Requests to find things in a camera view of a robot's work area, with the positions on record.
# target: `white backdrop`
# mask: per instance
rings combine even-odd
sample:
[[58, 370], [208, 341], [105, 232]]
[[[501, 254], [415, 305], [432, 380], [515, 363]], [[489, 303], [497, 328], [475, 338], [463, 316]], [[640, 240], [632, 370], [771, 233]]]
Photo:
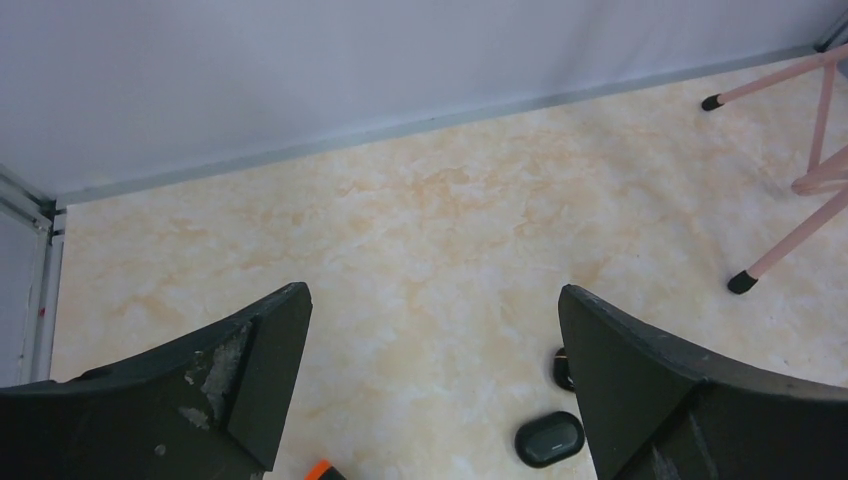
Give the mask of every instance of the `white backdrop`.
[[0, 155], [55, 195], [811, 45], [840, 0], [2, 0]]

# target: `floor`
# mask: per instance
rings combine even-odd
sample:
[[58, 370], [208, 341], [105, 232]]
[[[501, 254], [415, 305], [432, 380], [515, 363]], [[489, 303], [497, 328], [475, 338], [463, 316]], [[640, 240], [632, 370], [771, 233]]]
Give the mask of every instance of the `floor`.
[[[577, 412], [547, 370], [575, 283], [765, 369], [848, 387], [848, 217], [749, 294], [724, 282], [799, 198], [820, 73], [711, 114], [780, 65], [497, 118], [72, 206], [53, 377], [218, 320], [287, 282], [315, 304], [280, 456], [357, 478], [594, 478], [512, 435]], [[839, 77], [826, 153], [848, 143]]]

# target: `chair leg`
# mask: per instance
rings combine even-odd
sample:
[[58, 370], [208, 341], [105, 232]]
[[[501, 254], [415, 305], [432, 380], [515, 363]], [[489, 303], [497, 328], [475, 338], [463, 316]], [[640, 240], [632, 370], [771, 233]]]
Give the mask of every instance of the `chair leg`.
[[783, 70], [766, 75], [763, 78], [746, 83], [745, 85], [736, 87], [733, 90], [707, 97], [701, 103], [701, 108], [707, 112], [715, 110], [716, 108], [736, 100], [737, 98], [744, 97], [745, 95], [749, 95], [780, 82], [784, 82], [790, 78], [797, 77], [798, 75], [803, 75], [817, 68], [835, 64], [845, 58], [848, 58], [848, 45], [843, 45], [825, 53], [812, 55], [794, 65], [784, 68]]
[[792, 230], [783, 240], [772, 247], [765, 255], [757, 260], [747, 270], [743, 270], [738, 275], [733, 277], [727, 283], [727, 289], [731, 292], [741, 295], [751, 289], [757, 280], [768, 269], [774, 266], [783, 257], [789, 254], [792, 250], [800, 245], [804, 240], [810, 237], [816, 230], [827, 223], [837, 213], [848, 207], [848, 187], [843, 188], [839, 193], [827, 201], [821, 208], [810, 215], [806, 220], [801, 222], [795, 230]]

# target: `orange object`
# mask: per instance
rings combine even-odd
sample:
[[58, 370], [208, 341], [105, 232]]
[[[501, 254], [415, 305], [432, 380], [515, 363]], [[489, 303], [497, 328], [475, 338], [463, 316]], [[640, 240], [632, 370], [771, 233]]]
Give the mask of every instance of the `orange object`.
[[344, 480], [344, 477], [333, 464], [327, 460], [321, 460], [318, 465], [312, 467], [312, 471], [306, 474], [304, 480]]

